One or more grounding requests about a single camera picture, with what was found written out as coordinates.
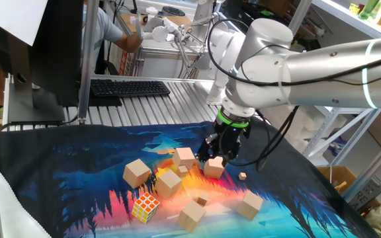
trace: black keyboard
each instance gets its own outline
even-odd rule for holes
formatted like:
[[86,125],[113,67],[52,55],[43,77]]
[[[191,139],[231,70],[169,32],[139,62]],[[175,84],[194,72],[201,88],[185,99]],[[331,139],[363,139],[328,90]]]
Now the black keyboard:
[[92,93],[97,97],[137,97],[169,95],[170,90],[160,81],[91,80]]

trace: cable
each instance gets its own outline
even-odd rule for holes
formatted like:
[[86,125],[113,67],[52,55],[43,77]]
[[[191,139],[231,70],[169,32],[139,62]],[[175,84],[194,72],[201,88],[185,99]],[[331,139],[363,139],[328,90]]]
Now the cable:
[[[243,78],[240,78],[238,76],[233,75],[232,73],[226,71],[225,69],[221,68],[220,65],[218,65],[218,63],[215,61],[215,59],[214,59],[214,57],[212,55],[212,50],[211,50],[211,46],[210,46],[211,35],[213,33],[213,30],[215,29],[215,27],[218,24],[220,24],[221,22],[226,22],[226,21],[238,22],[238,23],[241,23],[241,24],[245,25],[246,27],[248,27],[244,22],[242,22],[240,20],[236,20],[236,19],[222,19],[222,20],[219,20],[218,22],[216,22],[214,24],[214,26],[211,28],[210,33],[208,34],[208,43],[207,43],[208,44],[208,55],[210,56],[211,62],[222,73],[228,75],[229,77],[231,77],[231,78],[233,78],[233,79],[235,79],[237,81],[241,81],[241,82],[244,82],[244,83],[250,83],[252,85],[260,86],[260,87],[265,87],[265,86],[275,86],[275,87],[277,87],[278,86],[278,82],[266,83],[266,82],[249,81],[248,79],[243,79]],[[354,67],[352,69],[348,69],[346,71],[335,73],[333,75],[328,75],[328,76],[317,78],[317,79],[309,79],[309,80],[299,81],[299,82],[282,82],[282,85],[283,86],[296,86],[296,85],[306,85],[306,84],[310,84],[310,83],[318,83],[318,82],[322,82],[322,81],[329,81],[329,82],[335,81],[335,82],[346,83],[346,84],[354,85],[354,86],[366,85],[366,84],[370,84],[370,83],[376,82],[378,80],[381,80],[381,78],[369,81],[367,83],[350,83],[350,82],[338,80],[338,79],[335,79],[335,78],[346,76],[346,75],[349,75],[349,74],[352,74],[352,73],[357,73],[357,72],[362,71],[363,69],[370,69],[370,68],[373,68],[373,67],[378,67],[380,65],[381,65],[381,59],[373,61],[373,62],[370,62],[370,63],[366,63],[364,65],[360,65],[360,66]]]
[[[66,124],[70,124],[77,120],[77,115],[71,119],[68,122],[42,122],[40,124],[45,124],[48,126],[64,126]],[[9,126],[35,126],[39,124],[38,122],[9,122],[3,126],[1,126],[0,132],[2,132],[5,128],[8,128]]]
[[[258,157],[258,159],[252,161],[252,162],[248,162],[248,163],[243,163],[243,164],[237,164],[237,163],[234,163],[232,161],[229,161],[228,163],[231,164],[231,165],[234,165],[234,166],[237,166],[237,167],[242,167],[242,166],[248,166],[248,165],[252,165],[252,164],[259,164],[259,162],[262,160],[262,159],[265,159],[268,155],[270,155],[276,148],[277,146],[281,143],[281,141],[283,140],[284,136],[286,135],[286,133],[288,132],[290,126],[292,125],[292,122],[293,122],[293,119],[295,117],[295,113],[296,111],[298,110],[299,106],[295,106],[294,110],[289,114],[288,118],[284,121],[283,125],[280,127],[280,129],[277,131],[277,133],[275,134],[275,136],[272,138],[272,140],[270,140],[268,142],[268,144],[264,147],[264,150],[261,152],[260,156]],[[280,135],[280,138],[277,140],[277,142],[273,145],[273,147],[271,149],[269,149],[271,147],[271,145],[274,143],[274,141],[277,139],[277,137],[279,137]]]
[[132,10],[130,10],[128,7],[124,6],[126,9],[128,9],[130,11],[130,13],[132,13]]
[[227,130],[230,126],[232,126],[233,124],[235,124],[235,123],[240,123],[240,122],[243,122],[243,123],[244,123],[244,122],[246,122],[246,120],[244,120],[244,119],[233,120],[232,122],[230,122],[230,124],[228,124],[228,125],[223,129],[223,132],[222,132],[222,134],[220,135],[220,138],[218,138],[218,149],[219,149],[219,151],[220,151],[220,155],[224,155],[224,153],[223,153],[223,149],[222,149],[222,142],[223,142],[223,136],[224,136],[226,130]]
[[[269,130],[269,125],[267,124],[267,119],[264,117],[264,115],[259,111],[259,110],[256,110],[255,111],[257,114],[258,114],[258,116],[263,120],[263,122],[264,122],[264,126],[265,126],[265,129],[267,130],[267,141],[268,142],[270,142],[270,130]],[[261,168],[258,170],[258,168],[259,168],[259,163],[261,162],[261,161],[258,161],[257,162],[257,165],[255,166],[255,168],[257,168],[257,170],[258,171],[262,171],[263,170],[263,168],[264,168],[264,166],[265,166],[265,164],[267,163],[267,160],[268,160],[269,158],[266,156],[265,157],[265,160],[264,160],[264,163],[263,163],[263,165],[261,165]]]

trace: blue light strip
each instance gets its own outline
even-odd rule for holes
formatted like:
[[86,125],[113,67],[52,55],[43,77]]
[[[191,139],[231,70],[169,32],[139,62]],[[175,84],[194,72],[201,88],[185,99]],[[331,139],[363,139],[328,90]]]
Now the blue light strip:
[[[365,56],[369,56],[370,55],[371,49],[373,48],[374,43],[376,43],[376,41],[372,41],[368,45],[367,50],[365,51]],[[368,102],[368,105],[370,105],[372,108],[377,109],[377,107],[374,105],[373,101],[371,100],[370,91],[368,91],[367,68],[362,70],[362,83],[363,83],[362,89],[364,89],[364,95],[365,95],[365,99]]]

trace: rubik's cube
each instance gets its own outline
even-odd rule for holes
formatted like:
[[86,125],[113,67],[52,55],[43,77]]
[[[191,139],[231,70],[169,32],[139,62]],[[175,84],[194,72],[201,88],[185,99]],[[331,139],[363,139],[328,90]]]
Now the rubik's cube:
[[138,218],[143,223],[147,223],[149,219],[156,213],[159,202],[149,193],[145,193],[136,200],[133,205],[132,215]]

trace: wooden cube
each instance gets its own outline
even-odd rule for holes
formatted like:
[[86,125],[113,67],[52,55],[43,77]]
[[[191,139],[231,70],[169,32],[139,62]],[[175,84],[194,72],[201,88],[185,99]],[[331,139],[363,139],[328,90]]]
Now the wooden cube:
[[195,228],[198,227],[204,215],[205,209],[192,200],[185,208],[183,208],[177,219],[177,223],[189,233],[192,233]]
[[192,168],[195,162],[195,156],[190,148],[176,148],[175,154],[173,155],[173,163],[176,168],[179,166],[186,166],[188,171]]
[[182,165],[182,166],[179,166],[177,168],[177,175],[179,177],[185,177],[186,175],[188,175],[188,169],[186,168],[186,166]]
[[261,204],[263,204],[263,199],[248,191],[237,212],[252,221],[259,212]]
[[148,180],[151,169],[140,159],[129,163],[124,168],[123,179],[132,187],[137,188]]
[[165,199],[170,198],[174,195],[180,188],[182,180],[173,171],[169,170],[158,177],[155,183],[155,189],[158,195]]
[[199,198],[198,200],[196,201],[198,204],[200,204],[201,206],[205,206],[205,204],[207,203],[208,201],[208,197],[210,195],[206,192],[203,192],[199,195]]
[[245,180],[246,179],[246,174],[245,173],[240,173],[239,174],[239,179],[240,180]]
[[222,162],[223,158],[221,157],[207,160],[204,165],[204,176],[207,178],[219,179],[224,171]]

